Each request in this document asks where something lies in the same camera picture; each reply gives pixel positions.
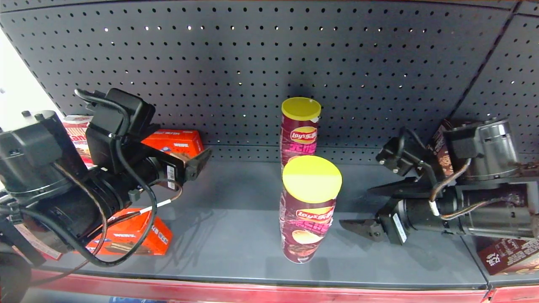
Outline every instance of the orange box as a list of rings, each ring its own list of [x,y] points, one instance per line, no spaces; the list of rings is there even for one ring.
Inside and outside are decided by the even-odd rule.
[[[117,212],[111,219],[139,210],[141,209],[124,209]],[[105,243],[98,254],[125,254],[139,241],[149,221],[150,212],[148,211],[109,227]],[[100,237],[101,234],[88,243],[86,248],[93,251],[97,247]],[[135,254],[162,256],[166,254],[171,240],[172,232],[159,217],[156,217],[154,226]]]
[[[173,155],[183,162],[196,157],[204,150],[201,137],[196,130],[160,129],[142,143]]]

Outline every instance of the pegboard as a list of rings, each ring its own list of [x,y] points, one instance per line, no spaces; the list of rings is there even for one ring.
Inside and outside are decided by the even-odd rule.
[[[110,2],[2,13],[2,28],[65,114],[73,89],[118,87],[162,127],[207,145],[277,146],[280,104],[323,105],[319,146],[429,137],[508,10],[419,2]]]
[[[220,161],[279,162],[279,147],[216,145],[212,149],[212,158]],[[332,148],[316,149],[316,155],[335,164],[379,165],[375,160],[378,148]]]
[[[509,117],[520,153],[539,153],[539,18],[515,16],[457,118]]]
[[[88,3],[90,1],[88,0],[4,0],[2,1],[2,5],[0,5],[0,12],[9,12],[9,11],[19,11],[19,10],[28,10],[28,9],[37,9],[37,8],[47,8],[47,7],[54,7],[54,6],[64,6],[64,5],[77,5],[77,4],[84,4]],[[109,0],[92,0],[91,2],[112,2]],[[432,0],[432,2],[438,2],[438,3],[453,3],[454,1],[439,1],[439,0]],[[477,6],[487,6],[487,7],[493,7],[493,8],[501,8],[501,9],[510,9],[513,7],[515,1],[505,1],[505,0],[497,0],[497,1],[459,1],[458,4],[466,4],[466,5],[477,5]]]
[[[517,13],[539,16],[539,3],[536,1],[522,1]]]

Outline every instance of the product packaging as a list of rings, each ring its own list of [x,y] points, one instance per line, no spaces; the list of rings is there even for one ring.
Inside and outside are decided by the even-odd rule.
[[[298,156],[285,165],[282,181],[281,248],[288,260],[306,263],[313,258],[331,226],[342,176],[324,158]]]
[[[117,212],[111,219],[139,210],[140,208],[124,209]],[[149,222],[150,212],[145,212],[127,221],[110,226],[107,230],[105,243],[98,254],[125,254],[139,241]],[[97,247],[100,238],[101,234],[88,243],[86,248],[93,251]],[[172,232],[159,217],[156,217],[154,226],[152,226],[150,233],[135,254],[162,256],[166,254],[171,240]]]
[[[445,142],[444,132],[454,127],[473,122],[474,121],[444,119],[434,133],[434,135],[432,136],[432,138],[427,143],[426,148],[438,158],[438,162],[440,163],[446,176],[450,176],[453,174],[453,165],[447,151],[447,144]]]
[[[88,128],[88,124],[92,121],[92,117],[93,116],[70,115],[65,117],[62,121],[73,145],[75,145],[77,152],[87,168],[95,166],[92,162],[92,157],[90,156],[88,141],[86,141],[86,129]]]
[[[493,276],[539,271],[539,240],[499,239],[478,255]]]
[[[293,97],[281,106],[281,169],[290,159],[314,155],[321,106],[313,99]]]
[[[142,143],[187,162],[200,154],[204,147],[196,130],[160,129]]]

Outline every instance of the barcode label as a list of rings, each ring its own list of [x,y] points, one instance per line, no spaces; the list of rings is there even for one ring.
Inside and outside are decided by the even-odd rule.
[[[167,165],[167,179],[175,180],[175,169],[174,167]],[[172,182],[167,182],[168,187],[172,190],[176,190],[176,185]]]
[[[393,222],[395,222],[395,227],[399,232],[400,240],[402,241],[402,243],[406,242],[407,236],[404,232],[403,225],[400,223],[400,218],[398,214],[393,214]]]

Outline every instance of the wire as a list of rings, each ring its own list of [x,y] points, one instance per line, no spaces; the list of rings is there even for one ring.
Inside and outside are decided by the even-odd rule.
[[[99,238],[99,242],[98,242],[98,245],[97,247],[95,248],[95,250],[93,251],[93,255],[95,256],[96,254],[98,254],[98,252],[101,250],[101,247],[103,246],[103,244],[105,243],[105,237],[107,236],[107,230],[108,230],[108,224],[107,224],[107,216],[105,215],[105,211],[103,210],[103,207],[101,206],[101,204],[99,203],[99,201],[95,198],[94,194],[92,192],[90,192],[90,190],[82,183],[80,182],[75,176],[73,176],[72,174],[70,174],[65,168],[63,168],[61,165],[57,164],[57,163],[54,163],[54,167],[56,169],[58,169],[64,176],[66,176],[67,178],[69,178],[73,183],[75,183],[78,187],[80,187],[80,189],[82,189],[91,199],[92,201],[94,202],[95,206],[97,206],[97,208],[99,209],[99,213],[101,215],[101,224],[102,224],[102,227],[101,227],[101,238]],[[54,276],[54,277],[50,277],[50,278],[46,278],[46,279],[42,279],[42,280],[37,280],[37,281],[33,281],[30,286],[38,286],[38,285],[42,285],[42,284],[46,284],[46,283],[50,283],[50,282],[53,282],[53,281],[56,281],[56,280],[59,280],[61,278],[64,278],[72,273],[74,273],[75,271],[83,268],[86,264],[88,264],[88,260],[85,260],[84,262],[82,262],[81,264],[79,264],[77,267],[73,268],[72,270],[69,270],[67,272],[64,272],[64,273],[61,273],[57,276]]]
[[[416,132],[414,132],[413,130],[411,130],[411,129],[405,127],[405,126],[403,126],[403,127],[400,128],[400,131],[399,131],[399,146],[397,148],[397,152],[395,153],[395,158],[397,158],[397,159],[402,157],[402,154],[403,154],[403,151],[404,151],[404,141],[405,141],[404,135],[406,134],[406,132],[408,132],[412,136],[412,138],[417,142],[417,144],[419,144],[419,146],[421,146],[421,148],[423,148],[424,150],[427,150],[427,148],[421,142],[421,139],[416,134]]]
[[[438,211],[438,206],[436,205],[436,196],[438,195],[438,193],[444,188],[446,187],[449,183],[453,182],[454,180],[456,180],[458,177],[460,177],[467,169],[468,167],[470,166],[470,164],[472,163],[472,159],[469,158],[469,159],[466,159],[466,162],[464,162],[464,165],[459,169],[457,170],[456,172],[454,172],[451,176],[445,178],[445,180],[441,181],[440,183],[438,183],[431,191],[431,196],[429,197],[429,206],[431,207],[431,211],[432,211],[432,214],[439,217],[440,216],[440,212]]]
[[[469,214],[470,212],[480,208],[480,207],[483,207],[483,206],[486,206],[488,204],[491,204],[491,203],[496,203],[496,202],[503,202],[504,200],[503,199],[492,199],[492,200],[488,200],[488,201],[482,201],[482,202],[479,202],[479,203],[475,203],[473,205],[470,205],[466,208],[463,208],[459,211],[456,211],[452,214],[447,214],[447,215],[441,215],[440,218],[444,219],[444,220],[453,220],[453,219],[456,219],[460,216],[463,216],[465,214]]]
[[[81,99],[86,100],[88,102],[94,102],[94,103],[102,104],[102,105],[105,105],[105,106],[108,106],[108,107],[111,107],[111,108],[114,108],[114,109],[118,110],[123,115],[123,121],[122,121],[122,123],[120,125],[120,130],[118,131],[118,135],[120,137],[123,137],[123,136],[125,136],[127,134],[127,129],[128,129],[128,127],[130,125],[130,121],[129,121],[130,118],[129,118],[129,114],[127,113],[125,108],[123,108],[122,106],[120,106],[120,105],[118,105],[118,104],[116,104],[116,103],[114,103],[114,102],[112,102],[110,100],[103,99],[103,98],[98,98],[98,97],[89,95],[87,92],[85,92],[85,91],[83,91],[81,89],[78,89],[78,88],[75,89],[75,94],[78,97],[80,97]],[[85,247],[81,247],[81,245],[79,245],[79,243],[77,243],[78,249],[76,249],[76,250],[79,251],[81,254],[83,254],[83,256],[85,256],[87,259],[89,259],[92,264],[95,264],[95,265],[98,265],[98,266],[101,266],[101,267],[116,266],[118,264],[123,263],[125,260],[127,260],[129,257],[131,257],[139,249],[139,247],[142,245],[142,242],[144,242],[144,240],[146,239],[146,237],[150,233],[151,228],[152,228],[152,226],[154,225],[154,222],[155,222],[155,217],[157,215],[157,198],[155,197],[154,191],[135,172],[135,170],[133,170],[131,165],[129,165],[129,163],[127,162],[127,160],[124,157],[123,152],[122,152],[122,142],[121,142],[121,140],[118,140],[118,139],[116,139],[116,152],[118,154],[118,159],[120,160],[120,163],[122,163],[122,165],[125,168],[125,170],[127,171],[127,173],[129,173],[131,175],[131,177],[133,177],[139,183],[139,185],[142,187],[142,189],[144,191],[147,191],[148,195],[150,196],[150,203],[151,203],[150,222],[148,223],[148,226],[146,226],[146,229],[142,233],[142,235],[141,235],[140,239],[137,241],[137,243],[135,243],[135,245],[125,255],[123,255],[122,257],[120,257],[119,259],[117,259],[115,261],[107,262],[107,261],[100,260],[97,257],[95,257],[94,255],[90,254],[89,251]]]
[[[182,195],[182,193],[183,193],[182,185],[179,182],[177,182],[175,180],[172,180],[172,179],[167,179],[167,178],[157,179],[157,180],[152,181],[150,183],[150,186],[155,185],[155,184],[160,183],[160,182],[171,182],[171,183],[174,183],[174,184],[176,184],[178,186],[177,194],[174,197],[170,198],[171,202],[178,199]],[[120,216],[118,218],[112,219],[111,221],[108,222],[108,226],[111,227],[111,226],[114,226],[114,225],[119,224],[121,222],[125,222],[125,221],[127,221],[127,220],[129,220],[131,218],[134,218],[134,217],[138,216],[138,215],[141,215],[142,214],[141,211],[131,212],[129,214],[125,214],[125,215],[122,215],[122,216]],[[97,227],[94,231],[92,231],[87,236],[87,238],[88,239],[95,239],[99,235],[100,230],[101,230],[101,228]]]

